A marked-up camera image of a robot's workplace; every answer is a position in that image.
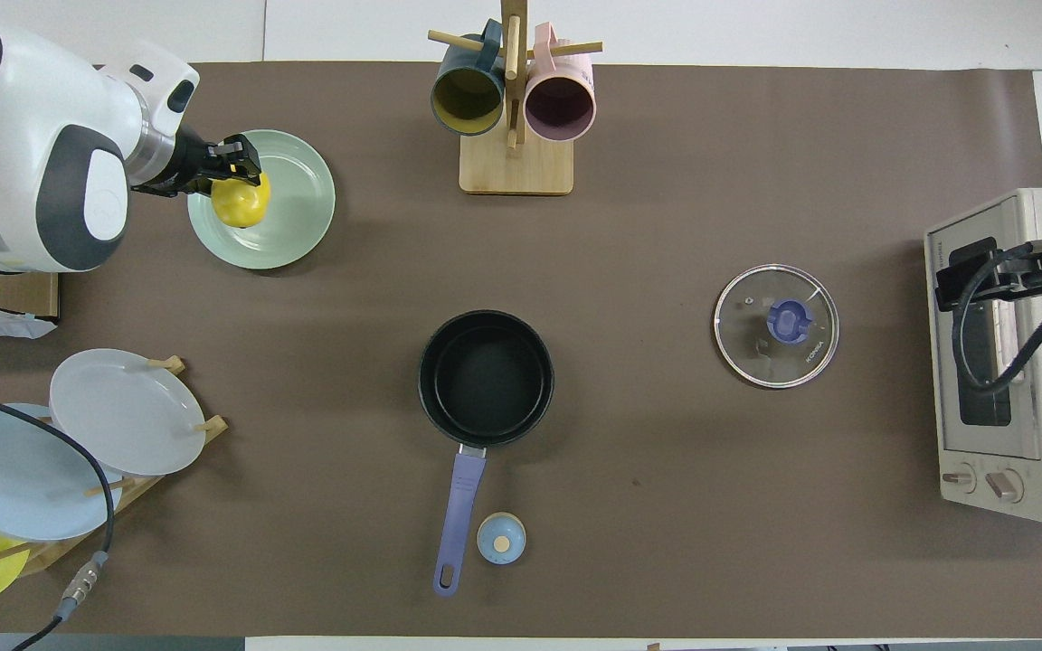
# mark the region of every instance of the black frying pan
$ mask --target black frying pan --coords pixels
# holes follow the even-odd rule
[[[450,597],[461,578],[485,449],[516,441],[541,421],[553,396],[553,362],[524,321],[503,311],[469,311],[429,340],[417,387],[428,419],[461,444],[433,576],[436,593]]]

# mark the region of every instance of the yellow fruit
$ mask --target yellow fruit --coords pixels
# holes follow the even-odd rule
[[[272,184],[265,173],[259,174],[259,185],[240,181],[239,178],[212,181],[212,209],[220,222],[228,226],[245,228],[260,223],[271,198]]]

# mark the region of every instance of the teal mug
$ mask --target teal mug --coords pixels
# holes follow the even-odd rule
[[[480,51],[450,45],[433,82],[431,103],[437,122],[461,135],[477,135],[496,126],[504,114],[504,61],[501,24],[490,20],[480,36]]]

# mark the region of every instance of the light green plate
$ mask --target light green plate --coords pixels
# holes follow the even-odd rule
[[[244,269],[276,269],[307,255],[327,232],[336,209],[336,185],[323,157],[291,133],[244,131],[272,182],[264,221],[248,228],[220,222],[212,199],[188,196],[188,216],[200,243],[224,262]]]

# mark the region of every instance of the pan handle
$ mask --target pan handle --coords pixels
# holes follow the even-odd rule
[[[449,486],[449,504],[445,510],[445,529],[442,531],[442,549],[437,555],[433,591],[442,597],[456,594],[461,580],[464,546],[469,540],[472,522],[472,500],[485,472],[485,457],[457,453],[452,460],[452,483]]]

